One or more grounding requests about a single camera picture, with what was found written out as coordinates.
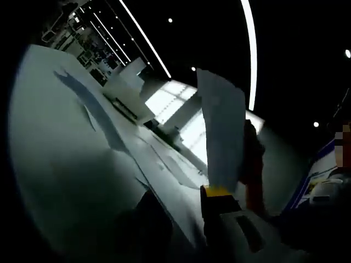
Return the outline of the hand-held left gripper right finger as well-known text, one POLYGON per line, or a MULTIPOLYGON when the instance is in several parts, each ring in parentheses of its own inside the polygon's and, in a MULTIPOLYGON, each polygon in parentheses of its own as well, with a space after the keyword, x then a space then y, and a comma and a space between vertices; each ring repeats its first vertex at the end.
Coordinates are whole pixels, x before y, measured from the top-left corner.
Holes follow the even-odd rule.
POLYGON ((277 262, 277 235, 225 190, 201 186, 208 262, 277 262))

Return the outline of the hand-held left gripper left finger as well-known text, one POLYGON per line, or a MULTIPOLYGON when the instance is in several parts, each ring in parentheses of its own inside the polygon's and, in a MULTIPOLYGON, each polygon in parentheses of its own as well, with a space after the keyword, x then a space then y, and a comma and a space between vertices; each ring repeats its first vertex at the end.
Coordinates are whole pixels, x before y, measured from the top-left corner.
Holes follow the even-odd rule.
POLYGON ((115 249, 125 262, 165 262, 172 233, 171 219, 148 190, 135 208, 116 218, 115 249))

